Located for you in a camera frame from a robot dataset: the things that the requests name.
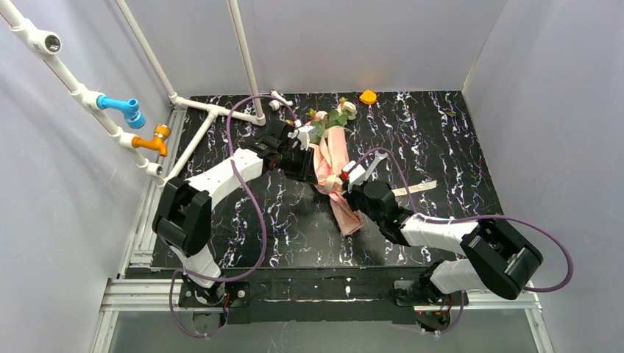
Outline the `fake white rose stem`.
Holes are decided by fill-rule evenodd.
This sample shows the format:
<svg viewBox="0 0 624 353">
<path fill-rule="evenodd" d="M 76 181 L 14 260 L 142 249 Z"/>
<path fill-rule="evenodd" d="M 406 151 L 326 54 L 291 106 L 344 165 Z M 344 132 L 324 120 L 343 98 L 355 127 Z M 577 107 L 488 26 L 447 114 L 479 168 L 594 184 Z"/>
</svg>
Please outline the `fake white rose stem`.
<svg viewBox="0 0 624 353">
<path fill-rule="evenodd" d="M 306 115 L 308 116 L 308 121 L 305 125 L 312 126 L 315 132 L 315 135 L 311 137 L 311 143 L 318 144 L 329 122 L 329 113 L 324 110 L 317 111 L 311 109 Z"/>
</svg>

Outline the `pink wrapping paper sheet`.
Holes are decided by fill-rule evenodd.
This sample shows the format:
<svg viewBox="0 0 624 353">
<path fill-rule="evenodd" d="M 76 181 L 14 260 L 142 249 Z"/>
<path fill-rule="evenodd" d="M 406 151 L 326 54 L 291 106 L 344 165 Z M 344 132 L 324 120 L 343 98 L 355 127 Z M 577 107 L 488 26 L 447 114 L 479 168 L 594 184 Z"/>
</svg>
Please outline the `pink wrapping paper sheet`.
<svg viewBox="0 0 624 353">
<path fill-rule="evenodd" d="M 333 216 L 342 236 L 351 236 L 363 225 L 358 211 L 353 211 L 342 196 L 343 168 L 350 162 L 343 127 L 326 130 L 318 143 L 312 143 L 315 188 L 329 197 Z"/>
</svg>

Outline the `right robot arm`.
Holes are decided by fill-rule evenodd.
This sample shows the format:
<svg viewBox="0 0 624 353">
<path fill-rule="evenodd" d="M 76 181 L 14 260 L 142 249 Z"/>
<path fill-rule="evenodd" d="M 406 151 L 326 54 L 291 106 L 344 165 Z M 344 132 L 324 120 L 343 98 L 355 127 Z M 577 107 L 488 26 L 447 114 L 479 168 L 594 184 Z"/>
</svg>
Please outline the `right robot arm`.
<svg viewBox="0 0 624 353">
<path fill-rule="evenodd" d="M 543 262 L 541 252 L 499 216 L 465 222 L 425 217 L 399 206 L 386 182 L 345 181 L 343 186 L 351 209 L 374 221 L 391 243 L 461 255 L 437 261 L 419 275 L 411 290 L 420 300 L 434 303 L 463 290 L 489 290 L 514 300 Z"/>
</svg>

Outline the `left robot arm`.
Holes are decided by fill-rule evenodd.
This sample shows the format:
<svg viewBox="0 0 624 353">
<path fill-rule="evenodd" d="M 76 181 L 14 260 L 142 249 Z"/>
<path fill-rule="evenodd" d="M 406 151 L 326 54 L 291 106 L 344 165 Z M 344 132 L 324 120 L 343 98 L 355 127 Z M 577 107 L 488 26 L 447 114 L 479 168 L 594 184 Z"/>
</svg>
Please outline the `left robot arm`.
<svg viewBox="0 0 624 353">
<path fill-rule="evenodd" d="M 221 279 L 208 247 L 215 206 L 249 182 L 274 169 L 294 181 L 317 183 L 313 126 L 271 121 L 241 143 L 231 157 L 188 179 L 174 177 L 163 189 L 152 229 L 178 256 L 190 279 L 209 289 Z"/>
</svg>

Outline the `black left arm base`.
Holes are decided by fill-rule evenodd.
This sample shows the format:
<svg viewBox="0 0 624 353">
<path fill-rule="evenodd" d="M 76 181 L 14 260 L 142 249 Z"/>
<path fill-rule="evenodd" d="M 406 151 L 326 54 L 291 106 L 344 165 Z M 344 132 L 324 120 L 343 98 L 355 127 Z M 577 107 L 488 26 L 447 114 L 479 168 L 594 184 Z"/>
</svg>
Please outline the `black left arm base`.
<svg viewBox="0 0 624 353">
<path fill-rule="evenodd" d="M 184 276 L 177 296 L 179 307 L 248 307 L 250 302 L 248 282 L 218 282 L 204 288 Z"/>
</svg>

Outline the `fake cream rose stem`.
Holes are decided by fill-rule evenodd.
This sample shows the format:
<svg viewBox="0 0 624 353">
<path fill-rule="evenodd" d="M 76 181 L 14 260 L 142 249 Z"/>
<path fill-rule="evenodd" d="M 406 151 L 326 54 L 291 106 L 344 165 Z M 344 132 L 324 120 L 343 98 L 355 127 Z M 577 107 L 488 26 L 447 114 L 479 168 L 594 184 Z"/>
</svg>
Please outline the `fake cream rose stem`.
<svg viewBox="0 0 624 353">
<path fill-rule="evenodd" d="M 356 114 L 356 105 L 346 97 L 340 97 L 336 108 L 328 113 L 325 127 L 345 127 L 349 121 L 355 119 Z"/>
</svg>

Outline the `beige printed ribbon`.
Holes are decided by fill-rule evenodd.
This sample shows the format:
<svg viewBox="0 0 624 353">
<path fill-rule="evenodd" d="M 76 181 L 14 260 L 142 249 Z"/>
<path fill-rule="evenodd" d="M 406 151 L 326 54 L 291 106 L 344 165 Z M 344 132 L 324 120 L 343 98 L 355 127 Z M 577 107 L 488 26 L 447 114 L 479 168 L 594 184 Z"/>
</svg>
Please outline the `beige printed ribbon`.
<svg viewBox="0 0 624 353">
<path fill-rule="evenodd" d="M 331 139 L 324 138 L 320 142 L 320 145 L 312 144 L 314 150 L 314 168 L 317 177 L 317 189 L 325 194 L 341 194 L 342 190 L 342 181 L 339 178 L 339 174 L 341 173 L 342 168 L 350 161 L 346 142 L 343 141 L 343 138 L 339 138 L 338 142 L 329 141 Z M 382 148 L 374 148 L 369 150 L 368 153 L 375 152 L 376 149 Z M 437 186 L 437 181 L 424 182 L 418 185 L 412 185 L 408 187 L 401 187 L 394 189 L 392 192 L 395 196 L 411 196 L 412 193 L 418 193 L 421 191 L 431 190 Z"/>
</svg>

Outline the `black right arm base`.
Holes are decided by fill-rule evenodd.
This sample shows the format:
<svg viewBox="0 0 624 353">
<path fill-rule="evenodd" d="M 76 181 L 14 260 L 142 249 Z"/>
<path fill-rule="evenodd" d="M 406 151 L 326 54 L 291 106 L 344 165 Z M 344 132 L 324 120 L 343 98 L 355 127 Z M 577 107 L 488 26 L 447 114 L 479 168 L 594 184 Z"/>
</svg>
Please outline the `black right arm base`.
<svg viewBox="0 0 624 353">
<path fill-rule="evenodd" d="M 420 331 L 436 336 L 453 329 L 461 319 L 467 295 L 464 291 L 442 293 L 432 282 L 433 272 L 442 264 L 435 262 L 413 282 L 397 280 L 397 287 L 389 290 L 389 297 L 399 307 L 439 305 L 439 309 L 420 313 L 416 320 Z"/>
</svg>

